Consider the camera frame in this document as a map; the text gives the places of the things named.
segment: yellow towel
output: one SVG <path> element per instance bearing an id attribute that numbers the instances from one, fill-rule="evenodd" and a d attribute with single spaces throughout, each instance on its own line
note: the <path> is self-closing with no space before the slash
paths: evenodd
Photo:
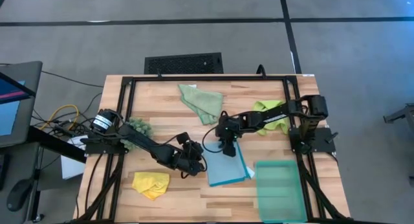
<path id="1" fill-rule="evenodd" d="M 144 196 L 155 198 L 166 193 L 169 184 L 169 174 L 157 172 L 135 172 L 132 187 Z"/>
<path id="2" fill-rule="evenodd" d="M 267 111 L 273 107 L 277 107 L 281 105 L 283 102 L 280 100 L 264 100 L 264 101 L 257 101 L 253 105 L 253 111 Z M 265 127 L 256 133 L 259 135 L 266 135 L 266 130 L 275 130 L 278 126 L 282 129 L 282 132 L 284 134 L 287 134 L 287 124 L 286 124 L 286 118 L 282 118 L 280 120 L 277 120 L 275 122 L 268 123 L 265 125 Z"/>

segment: green cloth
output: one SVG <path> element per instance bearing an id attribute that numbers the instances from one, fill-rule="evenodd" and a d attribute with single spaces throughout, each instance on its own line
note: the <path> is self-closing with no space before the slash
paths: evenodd
<path id="1" fill-rule="evenodd" d="M 218 121 L 223 104 L 223 95 L 218 92 L 201 91 L 189 85 L 179 84 L 181 101 L 193 110 L 203 125 Z"/>
<path id="2" fill-rule="evenodd" d="M 253 111 L 267 111 L 273 107 L 277 107 L 281 105 L 283 102 L 280 100 L 264 100 L 264 101 L 257 101 L 253 105 Z M 265 127 L 256 133 L 259 135 L 266 135 L 266 130 L 275 130 L 278 126 L 282 129 L 282 132 L 284 134 L 287 134 L 287 123 L 286 118 L 282 118 L 280 120 L 277 120 L 275 122 L 268 123 L 265 125 Z"/>

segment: yellow cable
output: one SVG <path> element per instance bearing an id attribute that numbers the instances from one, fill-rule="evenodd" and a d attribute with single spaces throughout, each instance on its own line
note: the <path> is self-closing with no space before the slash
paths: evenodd
<path id="1" fill-rule="evenodd" d="M 58 112 L 60 110 L 62 110 L 63 108 L 66 108 L 66 107 L 73 107 L 76 110 L 75 119 L 74 119 L 73 123 L 69 126 L 69 130 L 70 130 L 73 127 L 73 125 L 75 124 L 75 122 L 77 121 L 78 117 L 79 117 L 79 109 L 78 109 L 78 107 L 76 107 L 73 104 L 67 104 L 67 105 L 63 105 L 63 106 L 57 108 L 57 110 L 55 112 L 53 112 L 53 114 L 49 117 L 49 119 L 46 121 L 46 123 L 42 127 L 40 127 L 40 130 L 43 130 L 50 123 L 50 121 L 53 120 L 54 116 L 56 114 L 58 114 Z"/>

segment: gray carpet floor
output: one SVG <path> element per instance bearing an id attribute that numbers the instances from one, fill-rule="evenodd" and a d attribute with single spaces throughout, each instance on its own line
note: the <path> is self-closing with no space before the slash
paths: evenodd
<path id="1" fill-rule="evenodd" d="M 414 0 L 287 0 L 291 17 L 413 16 Z M 283 17 L 279 0 L 6 0 L 5 21 L 97 21 Z M 388 115 L 414 102 L 414 22 L 293 23 L 303 73 L 327 97 L 340 172 L 352 217 L 412 223 L 414 135 Z M 107 74 L 142 74 L 144 58 L 221 52 L 225 73 L 293 73 L 283 23 L 0 27 L 0 62 L 43 61 L 43 70 L 102 85 Z M 99 88 L 43 74 L 36 110 L 85 109 Z M 92 117 L 99 98 L 86 113 Z M 59 163 L 50 174 L 58 174 Z M 42 194 L 42 223 L 71 219 L 80 177 Z M 60 196 L 61 205 L 50 199 Z"/>

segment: lime green cloth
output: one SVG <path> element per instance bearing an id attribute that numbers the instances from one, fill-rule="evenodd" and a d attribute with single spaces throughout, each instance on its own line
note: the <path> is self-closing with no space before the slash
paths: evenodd
<path id="1" fill-rule="evenodd" d="M 223 104 L 221 93 L 201 91 L 182 84 L 179 84 L 179 89 L 181 101 L 199 116 L 202 124 L 214 124 L 218 121 Z"/>
<path id="2" fill-rule="evenodd" d="M 257 101 L 254 105 L 253 105 L 253 111 L 267 111 L 273 107 L 277 107 L 279 105 L 281 105 L 283 102 L 280 100 L 264 100 L 264 101 Z M 280 128 L 282 129 L 282 132 L 284 134 L 287 134 L 287 123 L 286 123 L 286 118 L 282 118 L 280 120 L 277 120 L 275 122 L 271 122 L 268 123 L 267 125 L 265 125 L 265 127 L 259 131 L 257 131 L 256 133 L 258 133 L 259 135 L 266 135 L 266 130 L 276 130 L 276 128 L 280 126 Z"/>

